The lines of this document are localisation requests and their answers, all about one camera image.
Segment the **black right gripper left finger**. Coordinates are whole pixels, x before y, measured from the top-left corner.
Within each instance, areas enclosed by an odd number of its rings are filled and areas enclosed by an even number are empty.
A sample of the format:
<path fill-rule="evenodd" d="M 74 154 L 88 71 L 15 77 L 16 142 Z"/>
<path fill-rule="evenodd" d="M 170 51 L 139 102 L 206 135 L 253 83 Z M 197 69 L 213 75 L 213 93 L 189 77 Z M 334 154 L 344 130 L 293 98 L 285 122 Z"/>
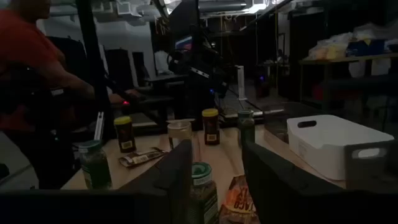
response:
<path fill-rule="evenodd" d="M 0 193 L 0 224 L 184 224 L 192 149 L 191 141 L 182 141 L 117 190 Z"/>

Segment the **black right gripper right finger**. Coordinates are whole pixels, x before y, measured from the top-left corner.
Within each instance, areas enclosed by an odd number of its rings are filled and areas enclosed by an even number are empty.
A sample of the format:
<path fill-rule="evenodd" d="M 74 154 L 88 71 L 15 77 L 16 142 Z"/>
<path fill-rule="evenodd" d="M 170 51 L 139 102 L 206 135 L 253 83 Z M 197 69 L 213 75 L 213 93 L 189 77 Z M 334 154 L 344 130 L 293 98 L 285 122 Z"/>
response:
<path fill-rule="evenodd" d="M 398 194 L 343 189 L 254 142 L 242 161 L 261 224 L 398 224 Z"/>

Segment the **orange brown seasoning packet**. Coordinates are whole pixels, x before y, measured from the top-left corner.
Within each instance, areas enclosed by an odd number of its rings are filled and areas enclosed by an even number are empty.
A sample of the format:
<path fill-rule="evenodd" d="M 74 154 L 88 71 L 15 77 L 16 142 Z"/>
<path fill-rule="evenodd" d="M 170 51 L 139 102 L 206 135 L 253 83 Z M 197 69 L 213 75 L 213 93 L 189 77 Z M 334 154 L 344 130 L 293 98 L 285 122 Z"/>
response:
<path fill-rule="evenodd" d="M 233 177 L 220 208 L 219 224 L 261 224 L 245 175 Z"/>
<path fill-rule="evenodd" d="M 146 151 L 131 152 L 126 156 L 119 158 L 119 163 L 124 167 L 136 167 L 145 164 L 151 160 L 166 155 L 167 151 L 163 151 L 158 147 L 151 147 Z"/>

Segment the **green lid oregano jar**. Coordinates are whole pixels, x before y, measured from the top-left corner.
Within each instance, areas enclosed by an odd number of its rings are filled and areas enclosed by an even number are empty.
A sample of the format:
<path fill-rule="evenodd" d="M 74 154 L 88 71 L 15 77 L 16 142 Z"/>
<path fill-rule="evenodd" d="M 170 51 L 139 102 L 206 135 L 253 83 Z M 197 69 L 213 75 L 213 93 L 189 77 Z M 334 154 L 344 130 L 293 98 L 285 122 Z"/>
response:
<path fill-rule="evenodd" d="M 218 222 L 218 195 L 216 183 L 212 178 L 212 168 L 205 162 L 194 162 L 187 223 L 218 224 Z"/>
<path fill-rule="evenodd" d="M 100 140 L 90 140 L 78 146 L 80 164 L 89 189 L 110 189 L 112 187 L 108 160 Z"/>
<path fill-rule="evenodd" d="M 253 110 L 238 111 L 238 144 L 240 148 L 246 141 L 255 142 Z"/>

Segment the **yellow lid spice jar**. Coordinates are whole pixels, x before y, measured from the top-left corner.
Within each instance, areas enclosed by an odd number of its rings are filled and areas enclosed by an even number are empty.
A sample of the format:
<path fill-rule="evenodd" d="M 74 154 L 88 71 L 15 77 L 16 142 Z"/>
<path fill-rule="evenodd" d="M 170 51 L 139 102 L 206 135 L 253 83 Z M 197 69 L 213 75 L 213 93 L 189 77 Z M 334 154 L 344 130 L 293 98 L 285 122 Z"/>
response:
<path fill-rule="evenodd" d="M 215 108 L 202 111 L 204 141 L 208 146 L 215 146 L 220 143 L 218 115 L 219 112 Z"/>
<path fill-rule="evenodd" d="M 114 127 L 118 137 L 119 148 L 122 153 L 134 152 L 136 144 L 132 128 L 132 119 L 122 116 L 114 119 Z"/>

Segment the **tan lid seasoning jar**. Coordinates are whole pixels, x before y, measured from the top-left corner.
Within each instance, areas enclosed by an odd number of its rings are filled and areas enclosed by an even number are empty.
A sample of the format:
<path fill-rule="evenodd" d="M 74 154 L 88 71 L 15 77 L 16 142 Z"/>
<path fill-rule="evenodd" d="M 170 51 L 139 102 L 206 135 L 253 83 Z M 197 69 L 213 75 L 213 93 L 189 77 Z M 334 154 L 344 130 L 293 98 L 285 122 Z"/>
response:
<path fill-rule="evenodd" d="M 170 148 L 174 149 L 183 140 L 192 139 L 192 125 L 188 121 L 169 123 L 167 126 Z"/>

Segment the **white plastic bin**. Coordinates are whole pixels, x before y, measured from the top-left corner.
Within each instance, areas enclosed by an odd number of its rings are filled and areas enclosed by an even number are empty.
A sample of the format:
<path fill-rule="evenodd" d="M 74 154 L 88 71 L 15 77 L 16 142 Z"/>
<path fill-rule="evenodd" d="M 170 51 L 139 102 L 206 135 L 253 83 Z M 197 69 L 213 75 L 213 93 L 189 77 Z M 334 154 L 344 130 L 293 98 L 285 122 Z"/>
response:
<path fill-rule="evenodd" d="M 348 146 L 394 140 L 390 134 L 330 114 L 289 118 L 287 132 L 290 150 L 330 180 L 345 180 Z"/>

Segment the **grey plastic bin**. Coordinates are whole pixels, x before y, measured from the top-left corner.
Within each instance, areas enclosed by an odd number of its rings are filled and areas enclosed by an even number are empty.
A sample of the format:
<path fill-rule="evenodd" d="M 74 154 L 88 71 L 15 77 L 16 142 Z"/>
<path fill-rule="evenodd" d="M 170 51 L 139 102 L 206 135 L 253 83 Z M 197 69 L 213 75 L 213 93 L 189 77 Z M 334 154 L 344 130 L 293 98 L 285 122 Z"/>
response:
<path fill-rule="evenodd" d="M 346 189 L 398 194 L 398 175 L 388 171 L 389 156 L 395 146 L 395 140 L 345 146 Z"/>

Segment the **white tower heater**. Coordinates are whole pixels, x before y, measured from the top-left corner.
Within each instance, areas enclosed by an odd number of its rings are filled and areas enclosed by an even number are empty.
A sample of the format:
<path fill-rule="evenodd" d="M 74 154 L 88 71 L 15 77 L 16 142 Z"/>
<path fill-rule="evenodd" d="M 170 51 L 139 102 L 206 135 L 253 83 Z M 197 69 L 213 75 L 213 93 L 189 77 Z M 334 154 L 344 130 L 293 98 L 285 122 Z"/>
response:
<path fill-rule="evenodd" d="M 244 67 L 242 65 L 237 65 L 236 68 L 238 78 L 238 99 L 240 101 L 247 100 L 245 92 Z"/>

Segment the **wooden storage shelf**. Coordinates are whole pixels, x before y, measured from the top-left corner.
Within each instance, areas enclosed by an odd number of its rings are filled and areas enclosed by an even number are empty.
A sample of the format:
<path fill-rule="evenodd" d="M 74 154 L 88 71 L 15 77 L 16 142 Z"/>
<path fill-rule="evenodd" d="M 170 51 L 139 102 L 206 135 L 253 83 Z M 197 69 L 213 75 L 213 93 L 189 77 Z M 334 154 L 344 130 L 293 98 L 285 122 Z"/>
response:
<path fill-rule="evenodd" d="M 380 54 L 380 55 L 367 55 L 367 56 L 350 56 L 343 58 L 334 58 L 330 60 L 310 60 L 303 59 L 299 61 L 300 64 L 300 102 L 307 101 L 303 97 L 303 66 L 304 65 L 323 65 L 324 66 L 324 80 L 323 80 L 323 98 L 322 101 L 315 100 L 315 103 L 321 104 L 322 109 L 325 111 L 330 110 L 330 101 L 332 99 L 332 90 L 355 90 L 363 91 L 367 95 L 375 92 L 388 95 L 388 91 L 392 88 L 392 93 L 395 92 L 394 85 L 398 82 L 398 75 L 379 75 L 371 76 L 371 67 L 373 60 L 376 59 L 398 59 L 398 53 Z M 351 63 L 365 61 L 365 74 L 364 77 L 350 79 L 350 80 L 332 80 L 332 65 L 334 63 Z"/>

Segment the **computer monitor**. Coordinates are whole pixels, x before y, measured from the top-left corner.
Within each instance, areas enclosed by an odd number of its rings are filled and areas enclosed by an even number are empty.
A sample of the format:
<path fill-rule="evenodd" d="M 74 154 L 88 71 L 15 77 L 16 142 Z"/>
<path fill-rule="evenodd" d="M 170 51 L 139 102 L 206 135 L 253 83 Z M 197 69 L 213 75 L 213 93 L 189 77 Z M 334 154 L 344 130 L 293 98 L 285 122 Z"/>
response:
<path fill-rule="evenodd" d="M 191 35 L 183 37 L 175 41 L 175 50 L 191 50 L 192 49 L 192 40 L 193 37 Z"/>

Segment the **pale plastic bag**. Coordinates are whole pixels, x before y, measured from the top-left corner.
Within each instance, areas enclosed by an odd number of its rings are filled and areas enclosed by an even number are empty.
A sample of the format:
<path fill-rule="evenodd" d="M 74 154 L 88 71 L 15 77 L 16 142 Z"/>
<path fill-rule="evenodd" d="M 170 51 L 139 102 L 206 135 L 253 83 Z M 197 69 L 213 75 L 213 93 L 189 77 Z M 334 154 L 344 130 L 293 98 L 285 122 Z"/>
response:
<path fill-rule="evenodd" d="M 334 35 L 329 39 L 319 40 L 308 51 L 308 60 L 331 60 L 346 57 L 346 49 L 353 38 L 353 33 Z"/>

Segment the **person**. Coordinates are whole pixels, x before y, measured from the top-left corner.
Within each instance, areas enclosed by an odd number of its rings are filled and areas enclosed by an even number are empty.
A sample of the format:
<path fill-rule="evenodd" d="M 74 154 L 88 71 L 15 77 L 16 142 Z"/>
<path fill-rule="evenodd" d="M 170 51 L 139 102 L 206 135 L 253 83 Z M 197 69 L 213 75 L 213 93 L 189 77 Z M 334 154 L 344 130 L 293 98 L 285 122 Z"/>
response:
<path fill-rule="evenodd" d="M 32 134 L 74 125 L 75 108 L 95 89 L 68 72 L 64 54 L 37 27 L 51 0 L 10 0 L 0 9 L 0 131 Z"/>

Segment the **silver aluminium rail piece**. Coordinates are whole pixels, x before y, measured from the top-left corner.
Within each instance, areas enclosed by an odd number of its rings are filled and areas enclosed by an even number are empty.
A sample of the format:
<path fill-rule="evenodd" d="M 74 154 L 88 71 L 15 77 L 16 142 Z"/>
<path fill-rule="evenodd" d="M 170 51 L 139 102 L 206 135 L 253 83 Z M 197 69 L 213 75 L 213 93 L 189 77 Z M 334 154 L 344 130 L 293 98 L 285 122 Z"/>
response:
<path fill-rule="evenodd" d="M 104 126 L 104 113 L 101 111 L 98 113 L 95 127 L 94 140 L 102 140 Z"/>

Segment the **black upright post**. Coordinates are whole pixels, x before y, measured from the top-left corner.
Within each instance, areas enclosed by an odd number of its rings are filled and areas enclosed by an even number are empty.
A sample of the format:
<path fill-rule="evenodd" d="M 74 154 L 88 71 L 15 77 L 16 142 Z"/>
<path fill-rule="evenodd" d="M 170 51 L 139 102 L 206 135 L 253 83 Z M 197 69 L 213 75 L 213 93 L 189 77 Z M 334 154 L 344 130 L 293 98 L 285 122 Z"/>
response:
<path fill-rule="evenodd" d="M 113 113 L 104 80 L 105 69 L 101 59 L 96 26 L 91 8 L 91 0 L 75 0 L 81 33 L 88 59 L 88 67 L 95 90 L 95 104 L 99 112 L 103 112 L 101 140 L 106 142 L 113 136 Z"/>

